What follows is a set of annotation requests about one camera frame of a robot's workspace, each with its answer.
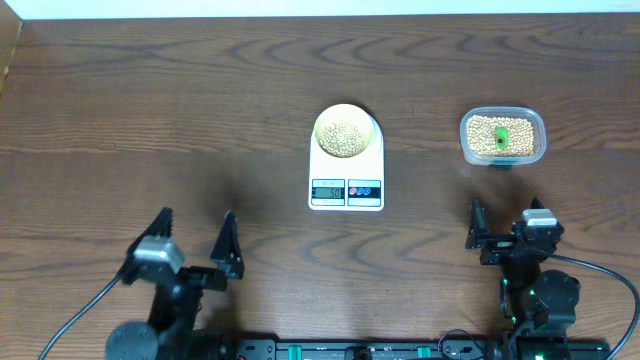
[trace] wooden edge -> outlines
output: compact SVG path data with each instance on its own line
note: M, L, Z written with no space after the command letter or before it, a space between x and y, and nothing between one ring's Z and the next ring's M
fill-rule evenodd
M16 51L21 28L22 19L4 0L0 0L0 94L4 80L9 74L9 63Z

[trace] wooden table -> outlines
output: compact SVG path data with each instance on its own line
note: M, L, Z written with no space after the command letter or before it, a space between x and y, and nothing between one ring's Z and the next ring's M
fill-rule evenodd
M239 216L245 279L207 293L198 326L281 338L437 339L510 328L500 269L464 249L481 200L508 230L534 195L558 253L640 285L640 15L28 22L0 100L0 357L33 359L114 275L163 206L188 264ZM336 103L385 134L386 207L307 207L309 136ZM549 149L502 171L462 157L459 123L523 105ZM580 279L569 334L615 345L626 287ZM153 286L117 286L50 357L103 357ZM636 358L636 335L620 358Z

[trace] green tape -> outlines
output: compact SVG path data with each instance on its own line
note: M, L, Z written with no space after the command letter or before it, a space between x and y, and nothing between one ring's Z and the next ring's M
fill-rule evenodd
M509 146L509 130L503 127L496 128L496 149L504 150Z
M418 348L418 357L420 359L427 359L431 357L431 348L426 346L420 346Z
M302 347L298 345L289 346L289 360L302 360Z

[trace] white digital scale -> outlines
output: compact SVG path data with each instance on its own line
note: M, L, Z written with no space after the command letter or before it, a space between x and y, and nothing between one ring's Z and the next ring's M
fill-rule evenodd
M368 134L359 154L340 158L318 143L323 129L348 122ZM340 104L320 114L311 133L309 207L328 211L380 211L384 207L384 140L375 119L361 108Z

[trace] white backdrop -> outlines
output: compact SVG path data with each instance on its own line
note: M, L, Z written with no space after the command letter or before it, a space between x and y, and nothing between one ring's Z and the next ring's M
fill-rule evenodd
M640 0L6 0L24 20L640 12Z

